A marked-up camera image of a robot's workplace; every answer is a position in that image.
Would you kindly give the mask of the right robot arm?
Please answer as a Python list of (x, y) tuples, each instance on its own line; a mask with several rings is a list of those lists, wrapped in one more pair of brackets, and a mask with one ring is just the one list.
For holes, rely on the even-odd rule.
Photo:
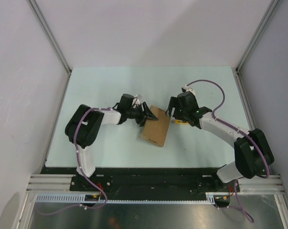
[(269, 167), (274, 156), (262, 130), (247, 130), (217, 118), (211, 109), (199, 107), (191, 92), (171, 97), (166, 115), (208, 131), (234, 149), (234, 162), (218, 169), (217, 176), (211, 179), (214, 190), (223, 191), (230, 181), (241, 177), (267, 178), (270, 175)]

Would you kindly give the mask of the yellow utility knife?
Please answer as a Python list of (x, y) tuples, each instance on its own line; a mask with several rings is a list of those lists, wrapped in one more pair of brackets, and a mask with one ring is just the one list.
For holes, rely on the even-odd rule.
[(181, 120), (174, 120), (174, 124), (179, 124), (179, 125), (188, 125), (189, 123), (187, 121), (181, 121)]

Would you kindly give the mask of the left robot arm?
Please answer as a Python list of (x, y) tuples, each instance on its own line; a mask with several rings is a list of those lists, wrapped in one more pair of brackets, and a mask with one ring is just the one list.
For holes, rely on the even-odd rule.
[(92, 176), (96, 167), (93, 157), (87, 152), (98, 136), (102, 125), (120, 125), (127, 119), (133, 119), (142, 127), (147, 120), (158, 121), (146, 102), (141, 102), (141, 96), (123, 94), (114, 107), (91, 108), (80, 105), (65, 128), (65, 135), (74, 144), (77, 158), (77, 172), (82, 175), (80, 185), (85, 190), (93, 190), (97, 179)]

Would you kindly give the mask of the brown cardboard express box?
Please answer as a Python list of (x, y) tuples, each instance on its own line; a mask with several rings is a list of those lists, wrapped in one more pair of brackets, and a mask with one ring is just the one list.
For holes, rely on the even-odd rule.
[(164, 110), (151, 106), (152, 113), (158, 118), (157, 121), (147, 120), (140, 137), (158, 147), (163, 147), (165, 144), (167, 132), (171, 122), (171, 118), (168, 117)]

